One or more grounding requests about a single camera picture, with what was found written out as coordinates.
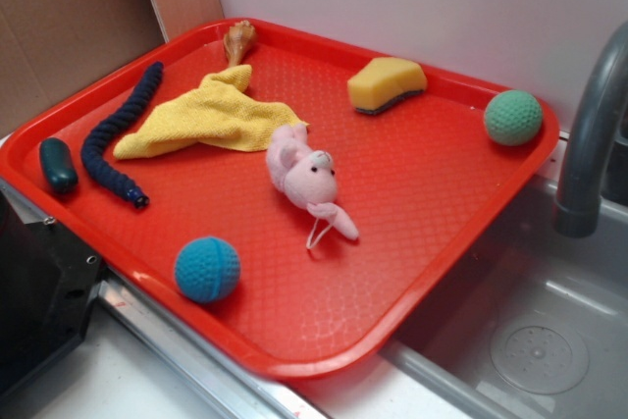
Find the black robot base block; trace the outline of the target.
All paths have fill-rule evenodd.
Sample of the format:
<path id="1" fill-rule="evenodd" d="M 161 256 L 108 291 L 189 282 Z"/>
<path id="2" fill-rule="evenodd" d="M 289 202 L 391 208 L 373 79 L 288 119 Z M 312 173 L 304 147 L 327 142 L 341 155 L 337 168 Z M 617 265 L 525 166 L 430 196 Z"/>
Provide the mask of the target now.
<path id="1" fill-rule="evenodd" d="M 24 222 L 1 197 L 1 399 L 85 336 L 104 262 L 60 222 Z"/>

